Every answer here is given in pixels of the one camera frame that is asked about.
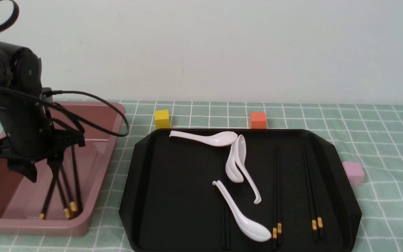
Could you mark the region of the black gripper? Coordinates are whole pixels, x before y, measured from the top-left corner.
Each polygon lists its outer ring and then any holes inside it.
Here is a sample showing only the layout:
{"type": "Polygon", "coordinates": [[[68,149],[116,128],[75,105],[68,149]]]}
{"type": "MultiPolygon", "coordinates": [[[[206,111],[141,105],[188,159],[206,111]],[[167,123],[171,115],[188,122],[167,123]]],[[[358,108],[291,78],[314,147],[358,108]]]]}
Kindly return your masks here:
{"type": "Polygon", "coordinates": [[[37,102],[0,94],[0,124],[5,137],[0,138],[0,159],[7,159],[10,171],[37,181],[32,162],[47,159],[53,177],[63,166],[64,151],[71,146],[85,146],[84,129],[76,130],[51,118],[37,102]]]}

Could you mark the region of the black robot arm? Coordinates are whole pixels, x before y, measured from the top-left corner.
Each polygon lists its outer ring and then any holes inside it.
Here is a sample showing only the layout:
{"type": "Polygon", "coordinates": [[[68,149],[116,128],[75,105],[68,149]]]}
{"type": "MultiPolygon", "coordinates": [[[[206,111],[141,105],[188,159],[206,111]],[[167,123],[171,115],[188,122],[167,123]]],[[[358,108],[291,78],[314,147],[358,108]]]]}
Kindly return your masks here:
{"type": "Polygon", "coordinates": [[[63,160],[67,147],[85,146],[83,126],[71,119],[75,128],[52,118],[43,102],[42,63],[32,50],[0,42],[0,159],[10,171],[31,182],[37,180],[35,163],[63,160]]]}

